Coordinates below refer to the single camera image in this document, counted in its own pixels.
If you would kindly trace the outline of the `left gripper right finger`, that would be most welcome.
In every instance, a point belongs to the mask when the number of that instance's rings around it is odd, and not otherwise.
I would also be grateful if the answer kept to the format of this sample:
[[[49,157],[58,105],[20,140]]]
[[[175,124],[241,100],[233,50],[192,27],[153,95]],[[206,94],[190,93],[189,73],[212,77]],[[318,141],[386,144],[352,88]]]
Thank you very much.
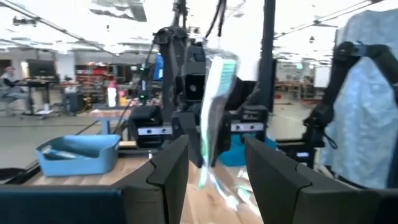
[[[338,206],[352,188],[289,158],[253,137],[246,167],[264,223],[338,223]]]

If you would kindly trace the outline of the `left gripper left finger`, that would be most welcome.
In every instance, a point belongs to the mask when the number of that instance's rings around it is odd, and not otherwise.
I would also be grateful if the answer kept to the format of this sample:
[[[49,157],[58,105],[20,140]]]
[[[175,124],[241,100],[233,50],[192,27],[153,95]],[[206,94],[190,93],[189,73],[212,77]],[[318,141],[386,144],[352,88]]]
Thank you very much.
[[[170,143],[122,178],[127,222],[179,224],[188,180],[188,136]]]

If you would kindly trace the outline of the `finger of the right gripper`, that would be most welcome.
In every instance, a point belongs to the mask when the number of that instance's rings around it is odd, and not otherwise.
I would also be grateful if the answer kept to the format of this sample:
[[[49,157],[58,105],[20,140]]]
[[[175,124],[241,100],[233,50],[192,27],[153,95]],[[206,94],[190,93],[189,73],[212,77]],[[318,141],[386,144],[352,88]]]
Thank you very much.
[[[188,136],[188,157],[197,167],[203,165],[203,158],[200,154],[200,138],[195,121],[193,119],[172,119],[172,137],[176,140],[182,135]]]
[[[231,145],[231,118],[224,117],[219,126],[216,147],[213,154],[213,165],[216,164],[221,153],[228,151]]]

